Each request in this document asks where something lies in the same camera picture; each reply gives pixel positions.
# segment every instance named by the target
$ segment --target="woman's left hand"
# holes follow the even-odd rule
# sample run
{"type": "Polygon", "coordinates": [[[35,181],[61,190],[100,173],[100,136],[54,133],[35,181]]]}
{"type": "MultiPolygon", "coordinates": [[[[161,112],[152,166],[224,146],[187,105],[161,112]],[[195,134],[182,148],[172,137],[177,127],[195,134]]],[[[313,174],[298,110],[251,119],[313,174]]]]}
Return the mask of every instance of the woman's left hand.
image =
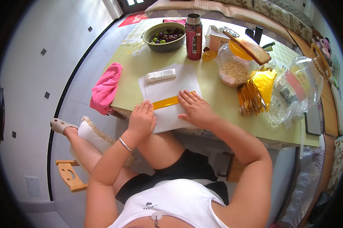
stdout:
{"type": "Polygon", "coordinates": [[[148,137],[156,125],[154,116],[154,106],[149,100],[142,102],[133,109],[128,122],[127,132],[138,144],[148,137]]]}

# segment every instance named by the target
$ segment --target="table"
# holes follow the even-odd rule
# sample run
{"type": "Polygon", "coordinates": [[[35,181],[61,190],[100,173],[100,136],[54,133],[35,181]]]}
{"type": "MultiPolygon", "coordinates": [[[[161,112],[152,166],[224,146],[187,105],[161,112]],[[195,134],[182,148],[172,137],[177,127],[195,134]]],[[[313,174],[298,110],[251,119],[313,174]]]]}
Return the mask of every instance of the table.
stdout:
{"type": "MultiPolygon", "coordinates": [[[[191,63],[196,68],[197,80],[203,98],[220,116],[241,127],[252,135],[260,139],[264,139],[266,142],[278,142],[282,147],[284,147],[284,145],[295,147],[301,143],[300,122],[292,123],[292,127],[285,130],[284,124],[273,125],[266,112],[262,112],[258,116],[251,114],[249,116],[242,117],[238,110],[239,101],[236,88],[228,88],[221,83],[217,63],[214,60],[189,60],[187,58],[185,43],[180,49],[170,53],[157,53],[150,50],[147,44],[140,38],[141,34],[151,26],[162,23],[163,19],[183,18],[166,17],[142,20],[121,43],[110,62],[105,67],[105,69],[107,69],[112,62],[118,62],[123,66],[116,96],[111,104],[115,110],[127,115],[127,113],[130,113],[131,110],[133,110],[136,104],[143,101],[137,81],[143,75],[169,66],[173,63],[191,63]]],[[[218,27],[227,26],[238,33],[245,32],[245,28],[242,26],[209,19],[201,20],[204,34],[206,34],[209,25],[216,25],[218,27]]],[[[265,35],[262,36],[260,44],[265,45],[273,41],[276,45],[273,46],[274,51],[270,52],[271,56],[274,57],[277,65],[288,67],[292,59],[297,57],[298,54],[292,49],[265,35]]],[[[306,134],[305,129],[303,129],[303,132],[304,145],[313,147],[317,147],[319,145],[318,136],[306,134]]]]}

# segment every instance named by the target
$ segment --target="black square tile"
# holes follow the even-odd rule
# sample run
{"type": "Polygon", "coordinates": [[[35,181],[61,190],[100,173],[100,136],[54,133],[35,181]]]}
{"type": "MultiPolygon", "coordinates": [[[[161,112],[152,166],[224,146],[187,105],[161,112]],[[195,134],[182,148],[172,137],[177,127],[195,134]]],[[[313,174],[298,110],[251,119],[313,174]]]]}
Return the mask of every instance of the black square tile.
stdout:
{"type": "Polygon", "coordinates": [[[46,51],[46,49],[44,48],[44,49],[42,49],[41,54],[42,54],[42,55],[45,55],[46,52],[47,52],[47,51],[46,51]]]}

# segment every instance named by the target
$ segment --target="gray slipper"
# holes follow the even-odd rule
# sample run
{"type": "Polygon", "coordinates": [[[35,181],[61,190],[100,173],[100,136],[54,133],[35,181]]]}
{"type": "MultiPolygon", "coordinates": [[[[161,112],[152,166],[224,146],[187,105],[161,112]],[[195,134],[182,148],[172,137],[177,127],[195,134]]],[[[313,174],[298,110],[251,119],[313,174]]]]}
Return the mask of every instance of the gray slipper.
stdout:
{"type": "Polygon", "coordinates": [[[57,133],[60,134],[64,134],[64,130],[67,127],[73,127],[76,128],[77,130],[79,129],[79,127],[77,125],[73,125],[73,124],[68,124],[67,122],[64,122],[58,118],[53,118],[50,121],[50,127],[52,130],[56,131],[57,133]]]}

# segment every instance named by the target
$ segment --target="necklace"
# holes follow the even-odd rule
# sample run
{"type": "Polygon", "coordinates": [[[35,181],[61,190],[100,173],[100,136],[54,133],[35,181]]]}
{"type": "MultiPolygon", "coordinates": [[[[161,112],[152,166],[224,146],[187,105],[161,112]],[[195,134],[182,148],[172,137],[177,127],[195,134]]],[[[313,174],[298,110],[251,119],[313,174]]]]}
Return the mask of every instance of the necklace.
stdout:
{"type": "Polygon", "coordinates": [[[153,220],[155,220],[155,227],[156,227],[156,228],[160,228],[160,227],[158,227],[158,222],[159,222],[159,220],[160,220],[162,217],[163,217],[163,216],[161,215],[160,212],[155,212],[154,214],[151,215],[151,218],[152,218],[153,220]]]}

